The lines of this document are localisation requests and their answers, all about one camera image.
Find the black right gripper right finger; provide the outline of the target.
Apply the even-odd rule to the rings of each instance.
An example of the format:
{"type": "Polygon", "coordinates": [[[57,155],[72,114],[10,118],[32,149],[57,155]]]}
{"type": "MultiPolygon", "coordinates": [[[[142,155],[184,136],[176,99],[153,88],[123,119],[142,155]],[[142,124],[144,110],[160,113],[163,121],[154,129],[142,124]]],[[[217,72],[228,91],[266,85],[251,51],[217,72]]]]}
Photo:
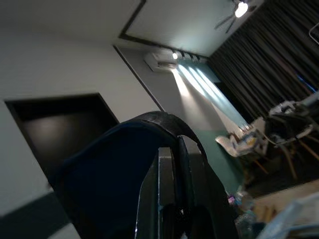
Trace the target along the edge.
{"type": "Polygon", "coordinates": [[[189,239],[199,238],[200,211],[196,201],[195,176],[200,162],[200,151],[197,143],[185,135],[179,140],[179,168],[181,170],[184,201],[187,209],[186,232],[189,239]]]}

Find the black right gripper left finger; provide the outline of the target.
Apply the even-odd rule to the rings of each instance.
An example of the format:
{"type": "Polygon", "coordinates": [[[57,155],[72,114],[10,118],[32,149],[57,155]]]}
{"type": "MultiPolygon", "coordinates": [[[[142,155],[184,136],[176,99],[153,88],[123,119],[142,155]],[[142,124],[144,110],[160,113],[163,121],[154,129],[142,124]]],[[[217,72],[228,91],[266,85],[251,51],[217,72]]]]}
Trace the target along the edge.
{"type": "Polygon", "coordinates": [[[172,239],[175,227],[173,154],[159,148],[140,189],[137,239],[172,239]]]}

